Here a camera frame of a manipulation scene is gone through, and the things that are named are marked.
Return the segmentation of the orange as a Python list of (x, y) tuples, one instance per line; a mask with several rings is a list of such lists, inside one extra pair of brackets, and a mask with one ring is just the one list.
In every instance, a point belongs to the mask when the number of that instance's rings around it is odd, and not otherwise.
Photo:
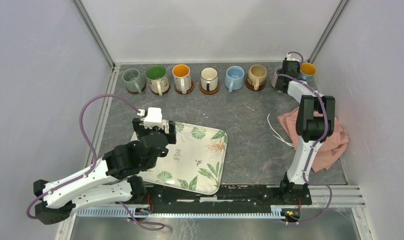
[(317, 73), (317, 68), (315, 65), (308, 63), (308, 62), (304, 62), (300, 66), (300, 71), (299, 71), (299, 75), (298, 75), (297, 79), (311, 85), (316, 73)]

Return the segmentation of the pink ribbed mug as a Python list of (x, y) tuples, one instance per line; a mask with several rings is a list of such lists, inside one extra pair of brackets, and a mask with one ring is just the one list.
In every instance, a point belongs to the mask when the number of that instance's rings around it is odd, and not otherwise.
[(276, 90), (276, 83), (278, 79), (279, 71), (282, 69), (282, 66), (279, 66), (275, 69), (273, 76), (271, 78), (271, 86)]

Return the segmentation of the leaf patterned serving tray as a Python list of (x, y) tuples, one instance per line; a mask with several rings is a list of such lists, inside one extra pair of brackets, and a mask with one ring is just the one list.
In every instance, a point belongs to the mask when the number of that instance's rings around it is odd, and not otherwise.
[(142, 171), (145, 182), (213, 195), (220, 187), (228, 135), (224, 130), (176, 123), (176, 144), (167, 145), (166, 157)]

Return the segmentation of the beige ceramic mug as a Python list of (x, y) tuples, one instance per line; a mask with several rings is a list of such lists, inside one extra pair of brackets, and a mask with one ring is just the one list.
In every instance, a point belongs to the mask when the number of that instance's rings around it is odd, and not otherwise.
[(256, 90), (261, 84), (266, 81), (267, 69), (259, 64), (253, 65), (248, 71), (247, 79)]

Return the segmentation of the light blue mug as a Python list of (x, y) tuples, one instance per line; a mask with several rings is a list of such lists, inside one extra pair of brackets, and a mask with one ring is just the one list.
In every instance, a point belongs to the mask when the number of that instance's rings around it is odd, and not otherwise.
[(243, 87), (244, 76), (244, 69), (240, 66), (235, 65), (227, 69), (224, 84), (230, 93)]

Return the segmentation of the white mug green inside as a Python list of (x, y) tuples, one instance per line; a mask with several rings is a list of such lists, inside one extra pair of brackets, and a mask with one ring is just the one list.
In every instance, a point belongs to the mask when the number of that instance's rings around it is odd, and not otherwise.
[(166, 68), (162, 65), (152, 65), (146, 70), (146, 77), (150, 88), (158, 93), (162, 93), (170, 87)]

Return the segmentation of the grey green ribbed mug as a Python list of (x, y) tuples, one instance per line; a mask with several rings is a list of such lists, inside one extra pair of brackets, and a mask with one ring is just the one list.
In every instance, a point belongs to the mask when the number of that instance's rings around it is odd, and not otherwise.
[(122, 80), (128, 93), (141, 94), (146, 88), (146, 81), (135, 68), (127, 69), (123, 72)]

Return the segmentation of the white mug orange inside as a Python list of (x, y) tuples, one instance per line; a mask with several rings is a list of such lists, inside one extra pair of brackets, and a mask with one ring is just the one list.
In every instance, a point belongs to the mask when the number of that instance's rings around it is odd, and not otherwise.
[(173, 67), (172, 74), (174, 77), (174, 85), (185, 95), (186, 91), (192, 85), (190, 68), (185, 64), (178, 64)]

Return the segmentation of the cream enamel mug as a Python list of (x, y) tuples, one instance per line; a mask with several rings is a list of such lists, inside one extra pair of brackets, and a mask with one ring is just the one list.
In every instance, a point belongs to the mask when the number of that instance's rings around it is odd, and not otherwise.
[(218, 86), (218, 71), (213, 67), (205, 67), (200, 72), (200, 85), (206, 91), (212, 91)]

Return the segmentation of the pink drawstring cloth bag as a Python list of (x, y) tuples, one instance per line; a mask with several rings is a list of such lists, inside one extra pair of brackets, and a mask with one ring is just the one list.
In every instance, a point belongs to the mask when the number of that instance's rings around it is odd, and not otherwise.
[[(298, 146), (298, 135), (296, 133), (296, 118), (298, 108), (293, 111), (285, 113), (277, 117), (279, 123), (282, 125), (287, 135), (290, 137), (293, 148)], [(349, 138), (341, 127), (337, 118), (334, 119), (334, 130), (330, 137), (320, 147), (316, 154), (312, 169), (317, 172), (322, 169), (329, 169), (345, 152)]]

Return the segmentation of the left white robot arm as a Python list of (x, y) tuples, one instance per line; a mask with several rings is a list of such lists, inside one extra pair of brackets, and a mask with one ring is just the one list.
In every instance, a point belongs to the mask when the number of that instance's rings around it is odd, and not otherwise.
[(130, 201), (142, 203), (147, 190), (138, 174), (155, 167), (158, 158), (168, 154), (174, 145), (176, 123), (162, 120), (150, 124), (146, 118), (134, 118), (136, 140), (116, 146), (91, 166), (56, 181), (33, 183), (35, 214), (27, 215), (45, 225), (66, 220), (70, 215), (92, 206)]

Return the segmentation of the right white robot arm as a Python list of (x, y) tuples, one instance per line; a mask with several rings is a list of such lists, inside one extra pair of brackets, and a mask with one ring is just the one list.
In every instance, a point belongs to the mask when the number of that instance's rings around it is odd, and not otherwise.
[(279, 199), (291, 204), (308, 194), (309, 171), (314, 157), (334, 130), (335, 98), (322, 95), (303, 80), (297, 79), (301, 63), (287, 56), (282, 62), (275, 89), (299, 103), (295, 130), (299, 137), (293, 162), (280, 183)]

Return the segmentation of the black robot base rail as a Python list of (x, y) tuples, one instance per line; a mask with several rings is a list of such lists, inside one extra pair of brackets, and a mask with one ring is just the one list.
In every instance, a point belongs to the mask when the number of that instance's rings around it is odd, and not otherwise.
[(127, 204), (151, 207), (155, 214), (266, 214), (272, 207), (311, 205), (309, 190), (285, 191), (276, 185), (225, 185), (212, 194), (149, 185), (145, 196), (132, 198)]

